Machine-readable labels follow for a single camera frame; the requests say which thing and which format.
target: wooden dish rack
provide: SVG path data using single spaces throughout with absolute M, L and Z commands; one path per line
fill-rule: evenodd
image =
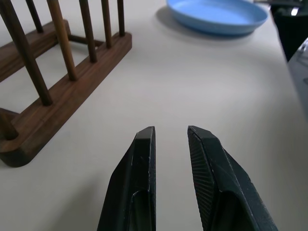
M 0 0 L 0 14 L 13 40 L 0 48 L 0 82 L 25 66 L 39 95 L 20 114 L 0 108 L 0 159 L 11 167 L 28 164 L 132 46 L 131 34 L 124 28 L 123 0 L 117 0 L 119 32 L 113 36 L 109 3 L 102 0 L 105 42 L 93 38 L 88 0 L 79 0 L 85 38 L 71 34 L 58 0 L 47 0 L 52 22 L 44 26 L 33 0 L 26 3 L 36 30 L 25 35 L 11 1 Z M 88 46 L 89 56 L 77 66 L 69 41 Z M 35 58 L 57 43 L 67 74 L 48 90 Z

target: white tabletop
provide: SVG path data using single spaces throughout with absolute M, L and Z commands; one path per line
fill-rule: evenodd
M 36 0 L 42 23 L 51 20 Z M 26 3 L 13 4 L 25 32 Z M 77 0 L 60 1 L 83 35 Z M 250 175 L 280 231 L 308 227 L 308 123 L 272 20 L 253 34 L 220 39 L 191 32 L 164 0 L 125 0 L 133 48 L 28 165 L 0 166 L 1 231 L 95 231 L 110 176 L 134 135 L 156 128 L 157 230 L 200 231 L 187 126 L 212 131 Z M 116 1 L 110 1 L 113 32 Z M 90 1 L 104 39 L 99 0 Z M 11 40 L 0 22 L 3 45 Z M 72 44 L 75 63 L 86 57 Z M 65 73 L 58 46 L 37 58 L 48 87 Z M 23 68 L 0 84 L 0 107 L 21 112 L 36 98 Z

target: white table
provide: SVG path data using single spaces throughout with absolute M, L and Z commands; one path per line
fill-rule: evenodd
M 25 32 L 24 1 L 13 1 Z M 36 0 L 42 23 L 47 3 Z M 77 0 L 60 1 L 83 35 Z M 116 1 L 110 1 L 113 32 Z M 99 0 L 94 36 L 104 39 Z M 271 19 L 250 36 L 220 39 L 182 28 L 163 0 L 126 0 L 133 48 L 34 160 L 0 166 L 0 229 L 95 231 L 110 176 L 139 130 L 156 128 L 157 230 L 202 230 L 186 130 L 217 135 L 250 175 L 280 231 L 308 227 L 308 123 Z M 3 45 L 11 40 L 0 22 Z M 75 63 L 87 54 L 73 44 Z M 58 46 L 37 58 L 48 87 L 66 69 Z M 0 107 L 21 112 L 37 98 L 26 70 L 0 84 Z

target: wooden base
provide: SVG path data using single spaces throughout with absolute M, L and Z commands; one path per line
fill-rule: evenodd
M 64 20 L 68 34 L 71 34 L 68 22 Z M 43 33 L 36 30 L 26 34 L 26 38 L 35 58 L 58 43 L 53 22 L 43 26 Z M 13 42 L 0 47 L 0 82 L 24 67 L 24 62 Z
M 91 95 L 112 69 L 131 49 L 131 34 L 124 37 L 115 34 L 113 46 L 101 45 L 97 50 L 98 62 L 89 57 L 76 66 L 77 81 L 69 81 L 65 75 L 49 89 L 53 104 L 43 106 L 40 99 L 34 101 L 12 120 L 19 136 L 11 141 L 0 139 L 0 159 L 11 167 L 29 163 L 54 136 L 70 116 Z

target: blue plate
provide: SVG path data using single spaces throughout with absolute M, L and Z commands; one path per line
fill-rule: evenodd
M 265 10 L 244 0 L 167 0 L 176 20 L 190 28 L 219 35 L 244 35 L 261 26 Z

